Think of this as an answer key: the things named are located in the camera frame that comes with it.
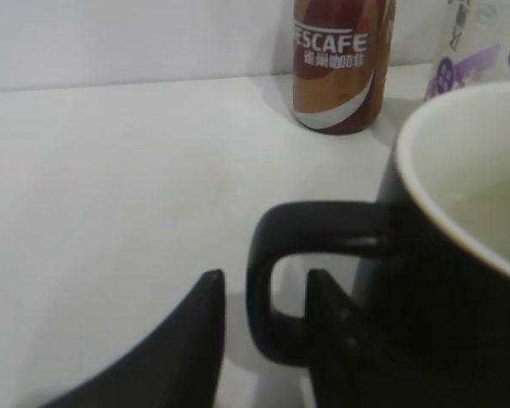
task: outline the black object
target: black object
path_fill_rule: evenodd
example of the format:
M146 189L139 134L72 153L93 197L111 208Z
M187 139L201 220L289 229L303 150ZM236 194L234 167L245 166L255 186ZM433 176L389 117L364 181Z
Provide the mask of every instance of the black object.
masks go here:
M137 348L43 408L211 408L224 353L224 274L204 274Z
M325 400L321 393L345 395L344 384L357 383L360 377L368 376L362 383L369 383L375 378L373 371L351 370L338 354L333 364L340 361L348 375L331 382L334 376L329 372L339 371L322 365L309 345L338 342L342 345L333 348L338 352L346 347L344 337L313 331L306 318L284 315L270 302L272 269L281 258L311 252L359 255L364 260L355 282L355 302L380 338L393 344L393 355L415 361L415 372L427 367L445 384L439 398L446 402L436 406L447 406L453 393L456 400L469 401L465 406L508 408L510 278L458 246L417 202L392 159L375 204L305 202L270 210L255 232L247 268L246 306L253 339L271 360L309 366L314 384L325 378L326 386L315 388L318 400ZM319 306L312 303L311 308ZM377 390L375 385L365 392ZM419 406L435 406L429 395ZM395 406L393 400L401 399L390 395L388 404L380 406Z

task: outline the white table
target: white table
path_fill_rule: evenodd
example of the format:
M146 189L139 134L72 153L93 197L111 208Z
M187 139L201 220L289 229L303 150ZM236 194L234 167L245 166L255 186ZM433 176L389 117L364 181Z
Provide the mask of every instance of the white table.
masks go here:
M391 69L377 123L343 138L291 119L290 76L0 93L0 408L93 376L214 268L229 294L217 407L311 406L307 373L249 337L251 234L283 201L372 200L427 78ZM348 286L355 262L284 262L277 304L300 313L310 266Z

